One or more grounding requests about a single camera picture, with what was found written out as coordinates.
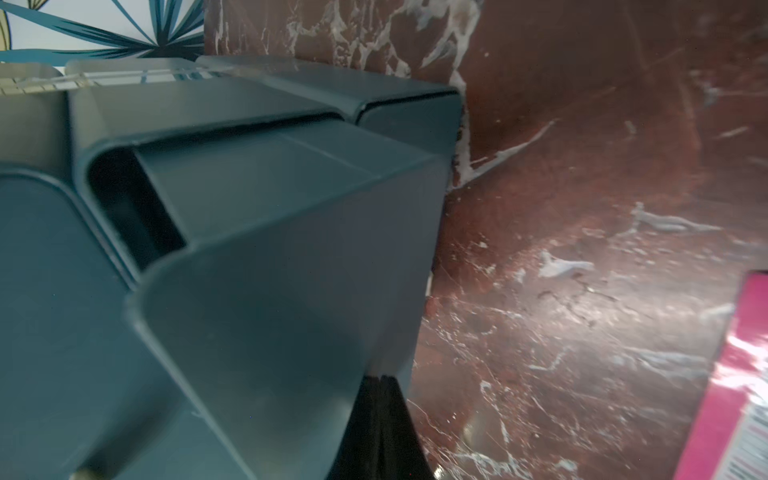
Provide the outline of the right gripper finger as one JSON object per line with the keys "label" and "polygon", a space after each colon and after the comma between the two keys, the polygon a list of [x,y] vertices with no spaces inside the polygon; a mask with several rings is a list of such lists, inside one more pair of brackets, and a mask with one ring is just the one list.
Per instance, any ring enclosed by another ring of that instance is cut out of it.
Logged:
{"label": "right gripper finger", "polygon": [[396,378],[363,378],[328,477],[434,479]]}

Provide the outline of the teal drawer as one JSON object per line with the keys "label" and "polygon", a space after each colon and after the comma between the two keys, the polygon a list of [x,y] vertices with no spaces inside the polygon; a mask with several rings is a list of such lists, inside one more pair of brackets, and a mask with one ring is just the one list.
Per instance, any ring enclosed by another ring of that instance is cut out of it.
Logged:
{"label": "teal drawer", "polygon": [[360,128],[439,156],[450,167],[462,116],[458,93],[413,97],[367,107]]}
{"label": "teal drawer", "polygon": [[128,287],[69,193],[1,179],[1,475],[239,479],[123,318]]}
{"label": "teal drawer", "polygon": [[450,178],[449,147],[331,118],[89,168],[126,319],[240,477],[324,477],[364,378],[408,379]]}

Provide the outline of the teal top drawer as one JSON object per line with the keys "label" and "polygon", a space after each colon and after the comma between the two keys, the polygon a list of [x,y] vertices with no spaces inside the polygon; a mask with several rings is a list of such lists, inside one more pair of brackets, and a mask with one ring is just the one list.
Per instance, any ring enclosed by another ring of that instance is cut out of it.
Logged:
{"label": "teal top drawer", "polygon": [[1,179],[1,475],[239,479],[123,318],[128,287],[69,193]]}

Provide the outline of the pink seed bag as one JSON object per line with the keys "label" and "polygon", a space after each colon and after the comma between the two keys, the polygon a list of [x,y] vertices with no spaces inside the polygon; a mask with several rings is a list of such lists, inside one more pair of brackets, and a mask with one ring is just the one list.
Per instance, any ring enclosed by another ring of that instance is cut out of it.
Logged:
{"label": "pink seed bag", "polygon": [[673,478],[767,477],[767,273],[750,272]]}

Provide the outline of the teal drawer cabinet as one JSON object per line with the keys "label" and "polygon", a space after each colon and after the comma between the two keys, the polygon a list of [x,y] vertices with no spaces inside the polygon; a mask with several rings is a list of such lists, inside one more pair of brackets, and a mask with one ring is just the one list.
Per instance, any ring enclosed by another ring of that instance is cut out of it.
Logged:
{"label": "teal drawer cabinet", "polygon": [[145,146],[312,118],[356,125],[375,104],[458,93],[435,83],[272,56],[72,60],[1,67],[1,166],[94,198],[91,170]]}

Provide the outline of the teal bottom drawer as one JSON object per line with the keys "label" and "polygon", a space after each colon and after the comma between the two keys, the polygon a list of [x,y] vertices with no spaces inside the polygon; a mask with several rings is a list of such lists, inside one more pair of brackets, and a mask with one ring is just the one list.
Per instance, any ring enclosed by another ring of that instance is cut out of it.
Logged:
{"label": "teal bottom drawer", "polygon": [[450,167],[462,116],[458,93],[413,97],[367,107],[360,128],[439,156]]}

